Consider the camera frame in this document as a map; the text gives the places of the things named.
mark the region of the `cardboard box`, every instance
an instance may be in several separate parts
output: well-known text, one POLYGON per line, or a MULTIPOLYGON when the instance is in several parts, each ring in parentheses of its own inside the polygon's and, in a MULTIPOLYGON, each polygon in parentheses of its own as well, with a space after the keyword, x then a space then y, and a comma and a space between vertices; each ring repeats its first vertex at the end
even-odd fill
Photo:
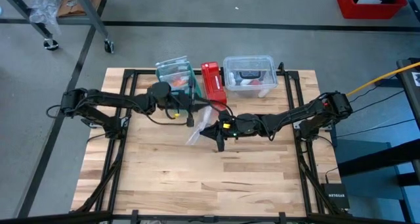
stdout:
MULTIPOLYGON (((101 0, 91 0, 93 7, 97 10, 101 0)), ((84 16, 86 12, 77 0, 62 0, 57 17, 84 16)))

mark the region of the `netgear logo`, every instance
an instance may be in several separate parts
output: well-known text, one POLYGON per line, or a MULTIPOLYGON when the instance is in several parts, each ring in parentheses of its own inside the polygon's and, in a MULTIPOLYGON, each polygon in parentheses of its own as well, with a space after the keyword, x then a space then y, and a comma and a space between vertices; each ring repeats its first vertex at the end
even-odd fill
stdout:
POLYGON ((344 194, 328 194, 328 197, 330 198, 344 198, 344 194))

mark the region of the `caster wheel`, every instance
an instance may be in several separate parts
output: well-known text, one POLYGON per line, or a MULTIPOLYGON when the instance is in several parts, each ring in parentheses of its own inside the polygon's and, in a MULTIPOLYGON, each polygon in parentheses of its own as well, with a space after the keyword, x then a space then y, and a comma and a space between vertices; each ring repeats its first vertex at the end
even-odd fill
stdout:
POLYGON ((58 43, 57 41, 53 40, 52 45, 50 45, 48 40, 44 41, 44 48, 48 51, 55 51, 58 49, 58 43))
POLYGON ((114 42, 113 41, 105 41, 105 51, 107 53, 114 53, 114 42))

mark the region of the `clear plastic container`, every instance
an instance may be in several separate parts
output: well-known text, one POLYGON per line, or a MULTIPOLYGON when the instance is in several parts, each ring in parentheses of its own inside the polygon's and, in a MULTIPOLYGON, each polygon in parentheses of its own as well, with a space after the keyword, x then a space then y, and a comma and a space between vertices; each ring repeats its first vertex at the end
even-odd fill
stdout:
POLYGON ((191 77, 191 72, 179 72, 175 74, 170 74, 166 76, 160 76, 159 80, 168 82, 169 85, 171 85, 172 91, 175 90, 184 90, 186 93, 188 93, 188 80, 191 77))
POLYGON ((157 68, 157 71, 159 76, 167 76, 175 73, 187 72, 190 71, 189 62, 172 63, 168 65, 159 66, 157 68))
POLYGON ((271 56, 229 56, 223 71, 226 88, 244 97, 265 97, 278 85, 271 56))

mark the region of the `yellow cable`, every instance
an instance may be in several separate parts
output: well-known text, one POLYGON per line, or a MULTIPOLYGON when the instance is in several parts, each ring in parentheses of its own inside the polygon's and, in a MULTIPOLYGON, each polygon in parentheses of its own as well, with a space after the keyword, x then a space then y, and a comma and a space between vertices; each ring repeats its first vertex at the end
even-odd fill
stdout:
POLYGON ((385 75, 380 76, 380 77, 378 77, 378 78, 376 78, 376 79, 374 79, 374 80, 371 80, 371 81, 369 81, 369 82, 367 82, 367 83, 363 84, 363 85, 362 85, 362 86, 360 86, 359 88, 357 88, 357 89, 355 89, 355 90, 353 90, 353 91, 351 91, 351 92, 347 93, 347 94, 346 94, 346 96, 351 96, 351 95, 353 95, 353 94, 355 94, 355 93, 359 92, 360 90, 362 90, 362 89, 366 88, 367 86, 371 85, 372 83, 375 83, 375 82, 377 82, 377 81, 379 81, 379 80, 381 80, 381 79, 384 79, 384 78, 386 78, 386 77, 388 77, 388 76, 391 76, 391 75, 393 75, 393 74, 398 74, 398 73, 400 73, 400 72, 403 72, 404 70, 409 70, 409 69, 414 68, 414 67, 416 67, 416 66, 420 66, 420 62, 415 63, 415 64, 411 64, 411 65, 409 65, 409 66, 403 67, 403 68, 398 69, 398 70, 394 70, 394 71, 389 72, 389 73, 386 73, 385 75))

